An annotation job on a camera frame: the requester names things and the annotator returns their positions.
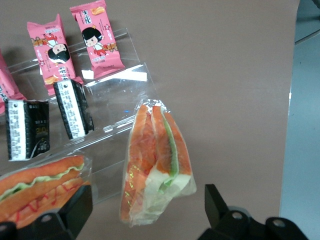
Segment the packaged sandwich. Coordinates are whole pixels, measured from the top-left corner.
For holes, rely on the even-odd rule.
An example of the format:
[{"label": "packaged sandwich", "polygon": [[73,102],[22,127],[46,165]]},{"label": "packaged sandwich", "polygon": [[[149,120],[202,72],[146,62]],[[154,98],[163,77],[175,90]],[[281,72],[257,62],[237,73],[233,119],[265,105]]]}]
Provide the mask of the packaged sandwich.
[{"label": "packaged sandwich", "polygon": [[104,0],[70,8],[79,24],[92,65],[94,78],[113,73],[125,66],[121,62]]},{"label": "packaged sandwich", "polygon": [[5,102],[8,99],[25,100],[26,98],[19,91],[0,51],[0,114],[5,112]]},{"label": "packaged sandwich", "polygon": [[48,101],[9,99],[5,119],[10,161],[25,161],[50,149]]},{"label": "packaged sandwich", "polygon": [[20,229],[57,211],[89,184],[90,173],[90,159],[74,155],[1,176],[0,222],[14,222]]},{"label": "packaged sandwich", "polygon": [[55,21],[43,25],[28,22],[27,29],[38,58],[44,86],[51,96],[55,93],[54,83],[76,77],[61,17],[58,14]]},{"label": "packaged sandwich", "polygon": [[54,91],[69,139],[84,137],[94,130],[84,87],[74,80],[54,83]]},{"label": "packaged sandwich", "polygon": [[128,140],[120,219],[130,226],[152,224],[173,198],[196,189],[186,143],[171,113],[160,101],[144,102]]}]

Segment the white label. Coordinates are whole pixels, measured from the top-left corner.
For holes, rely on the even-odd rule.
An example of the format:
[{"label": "white label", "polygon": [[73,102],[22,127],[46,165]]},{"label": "white label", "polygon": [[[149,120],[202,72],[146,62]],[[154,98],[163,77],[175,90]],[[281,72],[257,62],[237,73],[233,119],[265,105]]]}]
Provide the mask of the white label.
[{"label": "white label", "polygon": [[11,160],[24,160],[27,157],[24,102],[22,100],[9,100],[8,115],[10,128]]},{"label": "white label", "polygon": [[57,83],[72,138],[86,135],[71,80]]}]

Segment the brown table surface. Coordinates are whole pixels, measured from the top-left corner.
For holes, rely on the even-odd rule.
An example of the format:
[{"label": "brown table surface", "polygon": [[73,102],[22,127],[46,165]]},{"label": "brown table surface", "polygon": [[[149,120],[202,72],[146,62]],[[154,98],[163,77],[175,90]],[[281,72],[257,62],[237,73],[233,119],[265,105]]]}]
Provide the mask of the brown table surface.
[{"label": "brown table surface", "polygon": [[[69,7],[86,0],[1,1],[8,65],[35,58],[28,21],[60,13],[69,45],[82,41]],[[77,239],[190,239],[208,228],[205,184],[260,222],[278,216],[299,0],[110,0],[114,30],[128,28],[159,98],[188,146],[197,192],[174,199],[155,224],[119,221],[120,196],[94,206]]]}]

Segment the gray floor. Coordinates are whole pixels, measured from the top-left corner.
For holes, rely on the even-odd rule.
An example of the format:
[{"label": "gray floor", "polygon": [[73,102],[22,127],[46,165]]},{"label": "gray floor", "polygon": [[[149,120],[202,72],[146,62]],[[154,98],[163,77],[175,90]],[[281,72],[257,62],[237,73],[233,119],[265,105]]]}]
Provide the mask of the gray floor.
[{"label": "gray floor", "polygon": [[[295,40],[320,29],[320,10],[302,0]],[[280,215],[311,240],[320,236],[320,34],[294,48]]]}]

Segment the screw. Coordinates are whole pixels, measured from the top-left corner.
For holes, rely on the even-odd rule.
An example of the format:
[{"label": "screw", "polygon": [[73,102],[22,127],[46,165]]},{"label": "screw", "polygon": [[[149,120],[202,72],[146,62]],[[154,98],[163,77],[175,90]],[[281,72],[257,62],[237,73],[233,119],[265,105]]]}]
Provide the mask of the screw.
[{"label": "screw", "polygon": [[1,225],[0,226],[0,232],[4,231],[7,229],[7,226],[6,225]]},{"label": "screw", "polygon": [[240,220],[242,219],[242,214],[240,212],[235,211],[234,213],[232,213],[232,217],[234,219]]},{"label": "screw", "polygon": [[279,228],[284,228],[286,226],[286,224],[284,223],[284,221],[280,220],[280,219],[275,219],[272,221],[274,225],[276,225]]},{"label": "screw", "polygon": [[51,219],[52,219],[52,217],[50,215],[45,215],[41,219],[41,222],[46,223],[46,222],[50,221]]}]

